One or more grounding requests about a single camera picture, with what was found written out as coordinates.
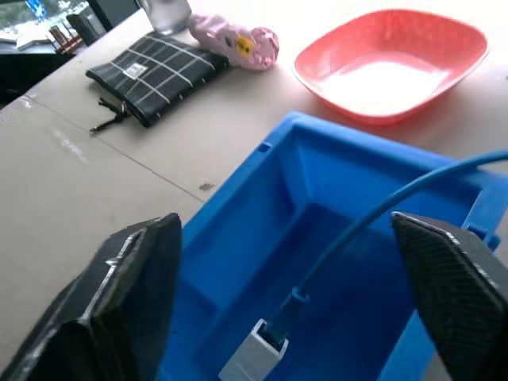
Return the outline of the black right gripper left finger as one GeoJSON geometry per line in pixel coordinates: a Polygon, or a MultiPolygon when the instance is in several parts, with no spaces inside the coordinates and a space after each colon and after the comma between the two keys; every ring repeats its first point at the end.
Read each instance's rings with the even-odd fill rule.
{"type": "Polygon", "coordinates": [[[156,381],[182,250],[175,213],[110,235],[49,304],[0,381],[156,381]]]}

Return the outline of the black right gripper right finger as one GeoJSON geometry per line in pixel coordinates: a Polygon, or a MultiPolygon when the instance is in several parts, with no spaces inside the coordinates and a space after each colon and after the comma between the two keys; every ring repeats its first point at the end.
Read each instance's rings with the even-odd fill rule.
{"type": "Polygon", "coordinates": [[[508,381],[508,267],[473,232],[394,212],[418,315],[452,381],[508,381]]]}

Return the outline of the white cable coupler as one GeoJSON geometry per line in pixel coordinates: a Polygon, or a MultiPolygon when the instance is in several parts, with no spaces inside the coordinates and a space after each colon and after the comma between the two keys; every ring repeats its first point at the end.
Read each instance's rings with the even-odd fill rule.
{"type": "Polygon", "coordinates": [[[260,319],[221,369],[221,381],[265,381],[285,356],[289,340],[273,345],[264,338],[267,322],[260,319]]]}

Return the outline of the blue plastic bin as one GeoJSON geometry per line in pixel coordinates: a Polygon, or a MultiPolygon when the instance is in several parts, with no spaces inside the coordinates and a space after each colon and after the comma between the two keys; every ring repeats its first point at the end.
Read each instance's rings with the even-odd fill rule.
{"type": "MultiPolygon", "coordinates": [[[[185,225],[171,334],[156,381],[221,381],[321,254],[393,192],[452,159],[288,114],[185,225]]],[[[434,347],[390,214],[329,256],[265,381],[422,381],[434,347]]]]}

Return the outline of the black plaid zipper pouch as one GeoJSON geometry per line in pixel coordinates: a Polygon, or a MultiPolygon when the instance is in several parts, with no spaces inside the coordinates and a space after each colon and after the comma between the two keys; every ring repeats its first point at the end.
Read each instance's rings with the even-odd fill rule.
{"type": "Polygon", "coordinates": [[[91,132],[131,116],[149,128],[228,69],[224,56],[157,32],[147,33],[110,62],[86,71],[86,77],[115,98],[114,102],[99,99],[98,104],[113,112],[114,118],[91,132]]]}

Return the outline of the red plastic basket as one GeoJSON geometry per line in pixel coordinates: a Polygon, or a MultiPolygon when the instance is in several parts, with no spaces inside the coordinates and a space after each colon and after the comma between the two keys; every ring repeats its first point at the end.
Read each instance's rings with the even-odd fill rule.
{"type": "Polygon", "coordinates": [[[485,35],[449,17],[385,9],[337,26],[304,48],[297,80],[353,121],[393,125],[470,75],[488,54],[485,35]]]}

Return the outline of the small wooden rack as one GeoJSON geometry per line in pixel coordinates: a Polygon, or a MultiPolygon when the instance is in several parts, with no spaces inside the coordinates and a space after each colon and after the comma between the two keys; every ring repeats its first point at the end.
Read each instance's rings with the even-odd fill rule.
{"type": "Polygon", "coordinates": [[[76,53],[84,45],[80,35],[75,35],[65,24],[54,25],[49,28],[52,36],[51,44],[58,54],[76,53]]]}

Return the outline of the white paper stack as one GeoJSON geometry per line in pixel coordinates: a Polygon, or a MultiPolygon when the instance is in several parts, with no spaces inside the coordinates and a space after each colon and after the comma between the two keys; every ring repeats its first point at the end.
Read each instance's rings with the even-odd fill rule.
{"type": "Polygon", "coordinates": [[[16,49],[18,51],[24,51],[26,49],[40,46],[43,44],[52,45],[51,40],[45,35],[21,35],[19,34],[16,41],[16,49]]]}

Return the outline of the pink plush toy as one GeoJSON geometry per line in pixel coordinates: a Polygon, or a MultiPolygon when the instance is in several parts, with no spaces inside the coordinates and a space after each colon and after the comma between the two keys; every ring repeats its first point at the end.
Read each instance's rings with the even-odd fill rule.
{"type": "Polygon", "coordinates": [[[196,14],[190,16],[188,29],[203,48],[226,57],[235,67],[265,71],[278,59],[279,39],[271,29],[247,29],[220,15],[196,14]]]}

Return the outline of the clear glass cup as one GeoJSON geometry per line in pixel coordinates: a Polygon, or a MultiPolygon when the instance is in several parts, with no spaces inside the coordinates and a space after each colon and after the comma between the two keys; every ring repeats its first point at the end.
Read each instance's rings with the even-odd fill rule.
{"type": "Polygon", "coordinates": [[[173,35],[185,30],[192,10],[188,0],[137,0],[158,33],[173,35]]]}

